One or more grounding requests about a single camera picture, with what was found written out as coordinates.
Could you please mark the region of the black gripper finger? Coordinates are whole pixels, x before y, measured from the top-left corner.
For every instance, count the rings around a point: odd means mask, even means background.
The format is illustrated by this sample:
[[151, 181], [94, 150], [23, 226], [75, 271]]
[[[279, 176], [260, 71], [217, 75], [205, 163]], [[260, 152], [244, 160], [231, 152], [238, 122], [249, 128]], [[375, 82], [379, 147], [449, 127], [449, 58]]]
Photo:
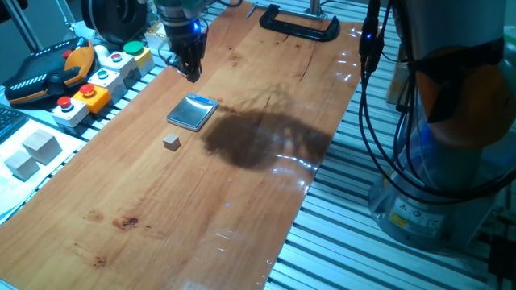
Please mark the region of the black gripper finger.
[[201, 58], [198, 55], [191, 56], [188, 65], [188, 81], [195, 83], [199, 80], [202, 74]]
[[183, 76], [189, 75], [189, 66], [178, 55], [173, 57], [173, 67]]

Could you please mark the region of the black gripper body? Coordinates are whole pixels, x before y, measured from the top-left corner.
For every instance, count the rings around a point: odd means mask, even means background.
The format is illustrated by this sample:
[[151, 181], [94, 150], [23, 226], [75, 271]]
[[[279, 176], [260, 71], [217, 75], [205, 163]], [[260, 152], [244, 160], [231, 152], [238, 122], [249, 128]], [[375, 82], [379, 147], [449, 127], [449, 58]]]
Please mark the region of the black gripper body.
[[179, 56], [185, 55], [181, 49], [192, 48], [197, 56], [203, 57], [206, 50], [207, 32], [200, 22], [187, 22], [185, 25], [164, 25], [164, 31], [168, 37], [168, 47], [171, 52]]

